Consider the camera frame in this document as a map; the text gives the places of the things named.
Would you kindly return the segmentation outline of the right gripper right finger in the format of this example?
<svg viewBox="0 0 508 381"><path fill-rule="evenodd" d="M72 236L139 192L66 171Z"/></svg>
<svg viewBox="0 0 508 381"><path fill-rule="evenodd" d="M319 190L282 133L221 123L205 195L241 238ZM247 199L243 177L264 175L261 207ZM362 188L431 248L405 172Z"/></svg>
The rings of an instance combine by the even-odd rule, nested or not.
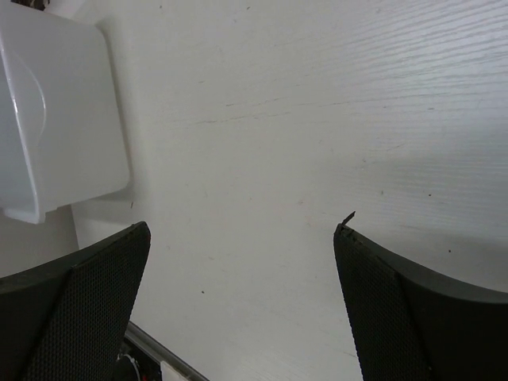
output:
<svg viewBox="0 0 508 381"><path fill-rule="evenodd" d="M459 281L343 220L333 249L365 380L505 380L507 294Z"/></svg>

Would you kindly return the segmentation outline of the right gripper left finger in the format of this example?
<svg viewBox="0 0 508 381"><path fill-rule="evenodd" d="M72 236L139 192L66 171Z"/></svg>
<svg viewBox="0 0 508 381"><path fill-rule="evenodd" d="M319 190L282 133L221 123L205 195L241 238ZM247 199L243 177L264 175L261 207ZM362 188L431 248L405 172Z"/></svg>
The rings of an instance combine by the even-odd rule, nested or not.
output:
<svg viewBox="0 0 508 381"><path fill-rule="evenodd" d="M3 380L109 380L142 280L141 221L1 279Z"/></svg>

